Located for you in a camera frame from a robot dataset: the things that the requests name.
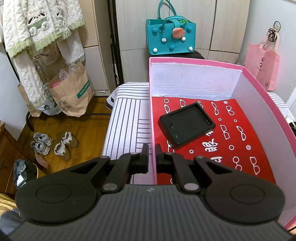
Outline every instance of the tote bag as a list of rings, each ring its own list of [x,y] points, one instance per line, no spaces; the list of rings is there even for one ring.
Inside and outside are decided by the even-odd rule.
[[[196,24],[188,19],[178,16],[172,4],[170,5],[174,16],[161,19],[158,5],[158,19],[146,20],[146,41],[151,55],[170,53],[189,53],[195,48]]]
[[[268,41],[268,32],[260,45],[249,44],[244,64],[267,91],[274,90],[279,71],[279,33],[275,30],[275,34],[273,43]]]

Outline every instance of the cabinet door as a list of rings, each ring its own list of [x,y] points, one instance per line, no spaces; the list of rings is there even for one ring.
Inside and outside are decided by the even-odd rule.
[[[216,0],[170,0],[177,15],[196,23],[195,48],[209,49],[213,31]]]
[[[239,53],[246,30],[250,0],[217,0],[210,50]]]
[[[3,135],[0,137],[0,193],[5,193],[11,169],[19,153],[18,149]]]
[[[209,51],[208,60],[215,60],[220,62],[227,62],[231,64],[237,64],[237,59],[239,57],[238,53],[229,52],[219,52],[219,51]]]
[[[96,17],[92,0],[79,0],[82,9],[85,25],[78,28],[79,36],[83,47],[98,45]]]
[[[94,90],[108,90],[99,47],[84,48],[84,52],[86,73]]]
[[[120,51],[124,82],[149,81],[148,49]]]
[[[146,19],[157,19],[158,4],[159,0],[116,0],[120,50],[147,48]],[[162,19],[168,17],[167,4],[162,4],[160,13]]]

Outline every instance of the chinese character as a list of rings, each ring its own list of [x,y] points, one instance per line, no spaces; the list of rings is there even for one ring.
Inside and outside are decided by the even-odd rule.
[[[213,131],[210,131],[210,132],[208,132],[207,134],[206,134],[206,136],[210,136],[212,133],[214,133]]]
[[[205,151],[212,152],[212,151],[216,151],[217,150],[217,147],[216,146],[218,145],[218,143],[215,143],[214,142],[214,138],[213,138],[212,141],[203,142],[202,145],[204,147],[206,147],[205,148]]]
[[[215,162],[222,162],[222,157],[221,156],[215,156],[215,157],[212,157],[211,160],[214,160]]]

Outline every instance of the screw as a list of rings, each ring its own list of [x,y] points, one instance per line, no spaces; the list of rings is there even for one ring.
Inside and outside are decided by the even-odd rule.
[[[187,190],[187,191],[196,191],[197,189],[199,189],[199,186],[195,183],[186,183],[184,185],[184,188]]]
[[[103,189],[106,191],[114,191],[117,189],[117,185],[115,183],[106,183],[104,184]]]

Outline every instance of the white wall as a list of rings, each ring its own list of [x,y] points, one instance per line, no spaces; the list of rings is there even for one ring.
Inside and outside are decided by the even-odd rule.
[[[5,121],[5,128],[15,139],[18,139],[26,123],[28,112],[17,89],[18,84],[4,47],[0,44],[0,119]]]
[[[288,0],[251,0],[246,33],[239,55],[244,64],[248,44],[259,44],[273,23],[281,23],[280,68],[275,91],[287,102],[296,87],[296,3]]]

